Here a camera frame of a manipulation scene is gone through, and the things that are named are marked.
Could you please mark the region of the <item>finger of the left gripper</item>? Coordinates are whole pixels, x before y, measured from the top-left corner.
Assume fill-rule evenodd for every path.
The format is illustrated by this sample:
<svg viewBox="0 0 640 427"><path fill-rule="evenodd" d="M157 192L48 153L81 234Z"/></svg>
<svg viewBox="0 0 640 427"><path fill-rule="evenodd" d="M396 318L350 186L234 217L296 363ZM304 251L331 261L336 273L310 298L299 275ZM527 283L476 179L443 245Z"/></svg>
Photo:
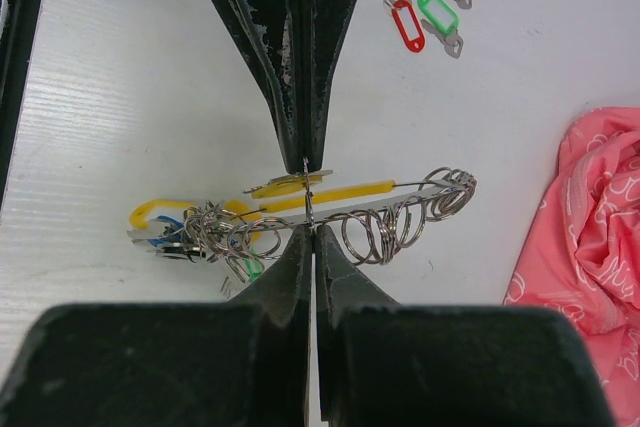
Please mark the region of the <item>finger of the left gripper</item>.
<svg viewBox="0 0 640 427"><path fill-rule="evenodd" d="M311 170L322 168L333 77L356 1L303 0L300 148Z"/></svg>
<svg viewBox="0 0 640 427"><path fill-rule="evenodd" d="M263 94L287 172L302 170L289 0L211 0Z"/></svg>

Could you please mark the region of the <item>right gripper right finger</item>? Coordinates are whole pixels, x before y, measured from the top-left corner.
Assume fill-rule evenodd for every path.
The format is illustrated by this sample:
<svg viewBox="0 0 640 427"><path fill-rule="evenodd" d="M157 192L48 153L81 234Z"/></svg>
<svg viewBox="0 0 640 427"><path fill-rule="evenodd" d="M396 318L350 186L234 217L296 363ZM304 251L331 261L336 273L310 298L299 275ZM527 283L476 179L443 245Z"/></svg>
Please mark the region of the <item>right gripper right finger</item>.
<svg viewBox="0 0 640 427"><path fill-rule="evenodd" d="M337 335L343 311L360 305L394 306L397 301L349 261L331 227L317 228L314 251L320 412L328 422L339 372Z"/></svg>

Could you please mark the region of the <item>key with yellow tag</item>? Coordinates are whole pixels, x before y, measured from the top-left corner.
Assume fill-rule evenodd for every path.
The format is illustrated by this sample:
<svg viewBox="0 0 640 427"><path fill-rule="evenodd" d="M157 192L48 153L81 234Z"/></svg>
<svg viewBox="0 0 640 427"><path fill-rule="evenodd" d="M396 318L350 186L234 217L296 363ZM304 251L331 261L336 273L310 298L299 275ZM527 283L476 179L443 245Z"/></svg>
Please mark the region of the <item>key with yellow tag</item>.
<svg viewBox="0 0 640 427"><path fill-rule="evenodd" d="M332 173L331 169L327 169L309 174L285 175L270 179L263 185L245 189L242 193L250 195L253 199L282 197L303 191L307 186L311 187L322 183L324 178Z"/></svg>

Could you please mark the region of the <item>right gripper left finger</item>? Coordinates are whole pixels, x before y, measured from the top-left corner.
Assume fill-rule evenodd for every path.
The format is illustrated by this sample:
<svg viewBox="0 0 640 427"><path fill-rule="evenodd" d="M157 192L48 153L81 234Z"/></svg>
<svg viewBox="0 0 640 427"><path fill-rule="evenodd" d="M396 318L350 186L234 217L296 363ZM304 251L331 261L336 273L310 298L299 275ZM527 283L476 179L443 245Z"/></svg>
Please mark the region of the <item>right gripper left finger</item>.
<svg viewBox="0 0 640 427"><path fill-rule="evenodd" d="M231 304L254 314L249 341L250 422L308 420L313 236L296 227L280 258Z"/></svg>

